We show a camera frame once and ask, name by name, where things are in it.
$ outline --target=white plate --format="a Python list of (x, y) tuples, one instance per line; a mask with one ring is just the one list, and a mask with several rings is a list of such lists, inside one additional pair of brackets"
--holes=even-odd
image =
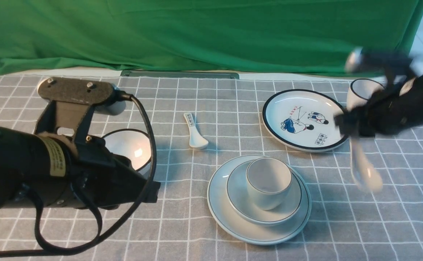
[(301, 189), (294, 174), (287, 198), (272, 210), (262, 210), (249, 200), (247, 193), (246, 170), (252, 161), (237, 166), (228, 177), (227, 192), (231, 205), (243, 218), (260, 225), (282, 223), (297, 212), (301, 203)]
[(287, 90), (271, 96), (263, 106), (263, 122), (279, 142), (303, 152), (325, 152), (347, 136), (334, 124), (345, 109), (330, 97), (309, 90)]
[(242, 163), (263, 156), (245, 155), (229, 160), (211, 177), (207, 189), (207, 202), (218, 225), (235, 238), (254, 245), (273, 245), (296, 236), (307, 224), (311, 213), (311, 196), (300, 175), (293, 169), (294, 176), (303, 184), (300, 208), (288, 221), (275, 226), (262, 226), (242, 218), (231, 206), (226, 193), (229, 174)]

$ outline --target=green cloth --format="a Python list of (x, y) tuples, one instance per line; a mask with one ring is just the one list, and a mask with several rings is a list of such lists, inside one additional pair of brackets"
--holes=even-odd
[(343, 74), (409, 51), (423, 0), (0, 0), (0, 75), (95, 66)]

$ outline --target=table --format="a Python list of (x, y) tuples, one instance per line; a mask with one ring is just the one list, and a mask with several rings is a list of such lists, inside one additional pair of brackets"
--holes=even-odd
[[(40, 76), (0, 76), (0, 126), (32, 132), (46, 106), (35, 87)], [(155, 180), (159, 200), (142, 204), (133, 217), (104, 243), (69, 257), (13, 260), (423, 260), (423, 126), (397, 137), (361, 140), (384, 180), (381, 193), (366, 194), (350, 177), (349, 147), (319, 154), (294, 151), (271, 137), (261, 109), (277, 91), (309, 89), (342, 105), (349, 83), (333, 81), (243, 81), (231, 79), (95, 78), (135, 94), (148, 111), (158, 146)], [(206, 150), (188, 147), (183, 113), (190, 111)], [(115, 129), (144, 129), (133, 105), (116, 117), (95, 115), (90, 134)], [(277, 246), (237, 241), (213, 220), (206, 188), (213, 172), (227, 160), (246, 154), (275, 157), (296, 168), (313, 198), (302, 233)], [(128, 205), (104, 211), (105, 227)], [(0, 250), (35, 248), (34, 210), (0, 210)], [(50, 209), (42, 233), (59, 246), (82, 244), (96, 233), (88, 211)]]

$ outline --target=white floor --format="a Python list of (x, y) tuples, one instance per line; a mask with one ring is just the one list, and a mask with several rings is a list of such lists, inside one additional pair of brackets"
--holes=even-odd
[[(412, 46), (411, 54), (416, 55), (418, 58), (415, 60), (415, 69), (418, 73), (423, 73), (423, 18), (419, 25), (418, 32), (415, 36), (414, 43)], [(57, 70), (30, 70), (22, 71), (16, 74), (33, 74), (33, 75), (44, 75), (44, 76), (120, 76), (120, 71), (112, 71), (109, 69), (102, 68), (87, 68), (87, 67), (76, 67), (68, 69), (57, 69)], [(292, 73), (239, 73), (240, 79), (248, 80), (313, 80), (323, 79), (318, 76), (307, 76), (301, 74)]]

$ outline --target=white mug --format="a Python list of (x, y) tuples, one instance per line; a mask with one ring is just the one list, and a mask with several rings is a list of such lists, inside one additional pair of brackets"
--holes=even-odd
[(347, 93), (347, 109), (350, 111), (356, 106), (366, 104), (371, 95), (381, 89), (384, 89), (384, 87), (380, 83), (370, 79), (352, 81)]
[(287, 198), (292, 173), (284, 162), (263, 157), (249, 164), (246, 180), (250, 200), (262, 210), (271, 210)]

